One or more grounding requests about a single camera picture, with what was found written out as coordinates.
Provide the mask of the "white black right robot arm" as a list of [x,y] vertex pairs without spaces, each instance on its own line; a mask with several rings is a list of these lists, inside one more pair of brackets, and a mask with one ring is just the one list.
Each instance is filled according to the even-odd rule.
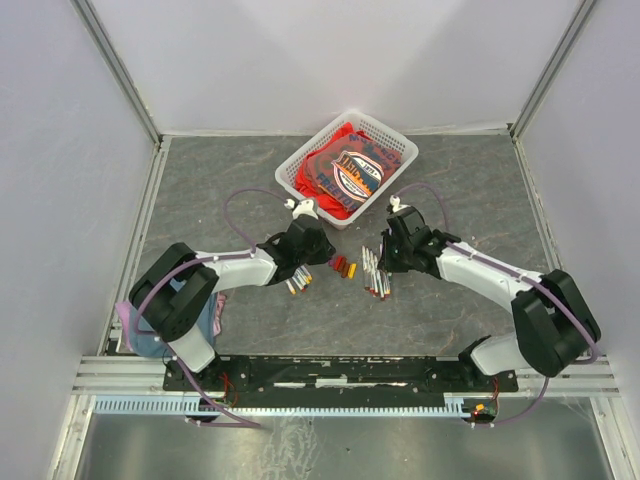
[[461,285],[512,316],[513,333],[483,337],[466,349],[469,359],[457,367],[466,389],[481,390],[508,370],[532,368],[555,377],[571,364],[598,358],[601,330],[567,272],[543,274],[484,255],[459,237],[430,228],[415,207],[397,196],[388,212],[380,269],[415,271]]

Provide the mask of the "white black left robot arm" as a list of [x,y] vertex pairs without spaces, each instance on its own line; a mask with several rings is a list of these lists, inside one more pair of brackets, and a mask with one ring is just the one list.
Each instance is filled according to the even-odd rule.
[[214,313],[217,294],[285,282],[301,267],[325,264],[334,254],[320,222],[306,215],[244,251],[197,252],[178,242],[141,276],[116,310],[137,355],[169,353],[186,367],[191,384],[209,390],[218,384],[221,368],[215,361],[213,328],[203,323],[206,314]]

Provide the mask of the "pens pile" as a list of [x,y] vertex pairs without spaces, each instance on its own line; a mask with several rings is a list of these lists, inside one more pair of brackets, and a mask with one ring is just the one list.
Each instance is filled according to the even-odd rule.
[[306,292],[311,282],[312,276],[304,266],[298,267],[294,271],[292,277],[285,281],[287,288],[292,295]]

